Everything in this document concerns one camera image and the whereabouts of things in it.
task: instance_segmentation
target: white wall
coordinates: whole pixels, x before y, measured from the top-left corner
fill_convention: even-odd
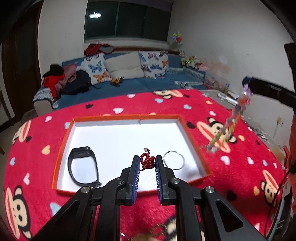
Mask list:
[[[15,114],[11,108],[11,105],[10,105],[10,102],[9,102],[9,99],[8,99],[8,96],[7,96],[7,93],[6,93],[6,89],[5,89],[5,84],[4,84],[4,79],[3,79],[3,74],[2,74],[2,44],[0,45],[0,88],[2,89],[2,94],[3,94],[3,98],[4,98],[4,101],[5,101],[5,104],[8,108],[8,111],[11,115],[11,117],[14,117]],[[5,110],[3,108],[3,105],[1,105],[0,107],[0,125],[2,125],[3,123],[5,123],[6,121],[8,121],[8,117],[5,113]]]
[[[182,49],[213,66],[240,93],[245,76],[263,78],[294,90],[284,44],[289,34],[259,0],[182,0],[173,5],[168,41],[182,33]],[[293,110],[274,100],[253,96],[248,114],[273,136],[276,118],[283,118],[276,142],[287,145]]]
[[[44,0],[38,28],[38,57],[41,76],[50,64],[83,56],[89,43],[114,46],[168,48],[165,42],[126,38],[99,39],[84,43],[87,0]]]

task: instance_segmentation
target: black wristband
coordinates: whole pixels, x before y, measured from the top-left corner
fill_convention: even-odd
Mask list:
[[[92,183],[80,183],[73,176],[73,173],[72,173],[72,161],[73,161],[73,159],[76,159],[76,158],[89,157],[89,156],[93,158],[94,164],[96,166],[96,181],[94,181]],[[92,149],[89,148],[88,146],[74,148],[74,149],[71,150],[70,155],[68,157],[68,171],[69,171],[69,174],[70,174],[72,180],[79,186],[91,186],[93,188],[97,188],[98,186],[102,185],[99,182],[99,170],[98,170],[98,164],[96,162],[96,157],[95,157],[94,152],[92,151]]]

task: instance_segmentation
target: black hat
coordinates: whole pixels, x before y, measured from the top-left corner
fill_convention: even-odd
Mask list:
[[[50,71],[46,72],[42,77],[45,78],[47,76],[59,76],[62,75],[64,73],[64,69],[59,66],[58,64],[51,64],[50,65]]]

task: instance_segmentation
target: gray blanket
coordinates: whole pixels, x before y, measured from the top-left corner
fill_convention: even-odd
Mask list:
[[[199,71],[197,69],[186,68],[186,67],[183,67],[183,68],[169,68],[168,69],[168,74],[175,74],[175,73],[185,73],[186,75],[189,75],[190,77],[195,79],[196,82],[200,82],[200,84],[192,83],[192,85],[202,85],[203,82],[204,82],[204,79],[205,79],[205,71]]]
[[[198,81],[178,81],[176,80],[174,84],[181,86],[182,89],[184,89],[187,86],[200,86],[202,85],[202,82]]]
[[[59,107],[58,103],[56,101],[54,102],[50,88],[39,89],[33,98],[33,105],[38,100],[48,100],[54,110]]]

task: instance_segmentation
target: red clothing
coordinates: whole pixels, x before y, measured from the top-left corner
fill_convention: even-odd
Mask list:
[[[105,52],[106,49],[104,48],[101,48],[101,47],[109,47],[110,45],[109,44],[101,44],[101,43],[98,43],[98,44],[90,44],[86,50],[84,51],[84,55],[86,56],[91,56],[91,55],[95,55],[95,54],[99,54],[99,53],[111,53],[113,52],[113,48],[112,48],[112,51],[111,52]]]
[[[290,134],[290,156],[287,160],[287,168],[290,169],[291,165],[295,163],[296,160],[296,115],[293,116],[291,134]],[[292,186],[293,198],[295,199],[292,203],[292,211],[296,213],[296,174],[290,173],[288,175],[290,185]]]
[[[58,75],[58,76],[50,75],[45,77],[44,79],[44,87],[50,88],[54,101],[57,100],[57,92],[55,90],[54,85],[57,84],[59,80],[63,80],[64,78],[65,78],[65,74]]]

